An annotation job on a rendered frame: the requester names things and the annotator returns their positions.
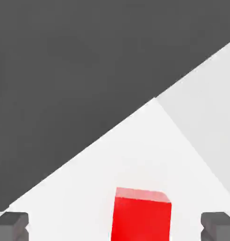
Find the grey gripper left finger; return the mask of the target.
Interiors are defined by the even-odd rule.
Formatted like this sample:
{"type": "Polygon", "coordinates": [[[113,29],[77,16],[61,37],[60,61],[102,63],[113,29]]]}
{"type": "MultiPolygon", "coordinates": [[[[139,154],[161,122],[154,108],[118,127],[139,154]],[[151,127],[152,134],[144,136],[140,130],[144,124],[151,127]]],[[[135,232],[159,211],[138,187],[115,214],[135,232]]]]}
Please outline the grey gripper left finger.
{"type": "Polygon", "coordinates": [[[0,241],[29,241],[26,212],[5,212],[0,216],[0,241]]]}

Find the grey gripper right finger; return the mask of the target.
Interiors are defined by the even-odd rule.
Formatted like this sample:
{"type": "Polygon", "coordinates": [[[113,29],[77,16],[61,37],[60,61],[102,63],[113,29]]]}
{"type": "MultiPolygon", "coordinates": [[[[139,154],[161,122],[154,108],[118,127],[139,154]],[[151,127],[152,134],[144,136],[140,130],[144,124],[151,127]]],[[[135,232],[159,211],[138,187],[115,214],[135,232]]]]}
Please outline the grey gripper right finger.
{"type": "Polygon", "coordinates": [[[230,241],[230,216],[225,212],[203,212],[201,224],[201,241],[230,241]]]}

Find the small red cube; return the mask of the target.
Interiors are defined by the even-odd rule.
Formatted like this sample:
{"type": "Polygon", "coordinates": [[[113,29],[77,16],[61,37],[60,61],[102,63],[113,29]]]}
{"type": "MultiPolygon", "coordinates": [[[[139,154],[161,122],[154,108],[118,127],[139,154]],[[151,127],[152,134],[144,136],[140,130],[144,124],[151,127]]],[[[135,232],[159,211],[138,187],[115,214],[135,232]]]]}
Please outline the small red cube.
{"type": "Polygon", "coordinates": [[[118,187],[111,241],[169,241],[171,209],[163,192],[118,187]]]}

